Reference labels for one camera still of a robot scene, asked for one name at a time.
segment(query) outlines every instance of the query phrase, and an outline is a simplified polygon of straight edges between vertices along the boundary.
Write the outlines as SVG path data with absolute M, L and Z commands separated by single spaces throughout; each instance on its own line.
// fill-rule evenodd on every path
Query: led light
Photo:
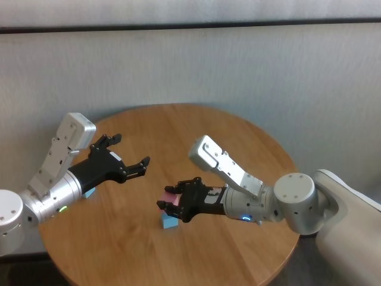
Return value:
M 63 212 L 65 209 L 67 209 L 67 206 L 64 206 L 60 209 L 60 212 Z

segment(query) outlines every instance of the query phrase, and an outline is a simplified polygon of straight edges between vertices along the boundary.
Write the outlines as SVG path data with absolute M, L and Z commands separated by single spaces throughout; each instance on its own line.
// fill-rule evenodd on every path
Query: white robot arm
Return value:
M 327 170 L 316 171 L 312 178 L 291 173 L 266 186 L 207 135 L 196 141 L 189 157 L 227 184 L 208 187 L 194 178 L 167 186 L 166 191 L 181 194 L 178 206 L 157 202 L 168 215 L 189 222 L 198 213 L 210 213 L 258 224 L 285 218 L 298 234 L 318 232 L 318 249 L 350 283 L 381 284 L 380 204 Z
M 68 113 L 62 120 L 42 167 L 19 194 L 0 189 L 0 256 L 21 246 L 25 228 L 54 217 L 97 185 L 107 180 L 120 184 L 143 176 L 149 157 L 125 166 L 107 149 L 118 144 L 121 135 L 102 135 L 90 146 L 86 160 L 71 166 L 79 151 L 90 144 L 96 127 L 80 113 Z

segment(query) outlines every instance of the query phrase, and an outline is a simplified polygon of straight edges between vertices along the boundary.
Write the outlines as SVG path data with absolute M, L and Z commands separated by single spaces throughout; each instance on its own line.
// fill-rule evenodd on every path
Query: blue cube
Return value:
M 179 225 L 179 220 L 175 217 L 167 215 L 165 212 L 161 214 L 161 221 L 163 223 L 163 228 L 174 228 Z
M 92 188 L 90 190 L 88 190 L 87 192 L 85 192 L 82 197 L 83 198 L 89 198 L 93 193 L 95 192 L 95 188 Z

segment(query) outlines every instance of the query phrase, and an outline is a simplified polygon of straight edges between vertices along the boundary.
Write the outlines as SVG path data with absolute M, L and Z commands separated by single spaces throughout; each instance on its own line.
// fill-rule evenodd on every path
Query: dark stripe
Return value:
M 131 31 L 131 30 L 171 30 L 171 29 L 206 29 L 228 27 L 258 27 L 286 26 L 312 24 L 351 24 L 380 23 L 381 18 L 333 18 L 311 20 L 278 20 L 278 21 L 237 21 L 230 23 L 199 23 L 199 24 L 143 24 L 143 25 L 108 25 L 108 26 L 68 26 L 68 27 L 2 27 L 0 34 L 18 33 L 58 33 L 58 32 L 101 32 L 101 31 Z
M 28 254 L 13 254 L 0 257 L 0 264 L 5 263 L 20 263 L 20 262 L 36 262 L 50 260 L 47 252 L 28 253 Z

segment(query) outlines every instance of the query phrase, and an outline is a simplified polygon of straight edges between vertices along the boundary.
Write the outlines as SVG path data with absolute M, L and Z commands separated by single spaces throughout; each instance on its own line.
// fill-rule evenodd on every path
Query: wooden tabletop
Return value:
M 208 134 L 249 173 L 274 184 L 295 166 L 263 130 L 231 114 L 198 105 L 154 105 L 125 111 L 96 124 L 122 134 L 112 146 L 124 163 L 151 157 L 144 177 L 106 182 L 40 226 L 45 247 L 74 285 L 266 285 L 284 267 L 298 235 L 282 223 L 255 223 L 199 214 L 174 229 L 161 227 L 156 201 L 166 185 L 200 176 L 224 183 L 188 159 Z M 81 154 L 84 159 L 87 152 Z

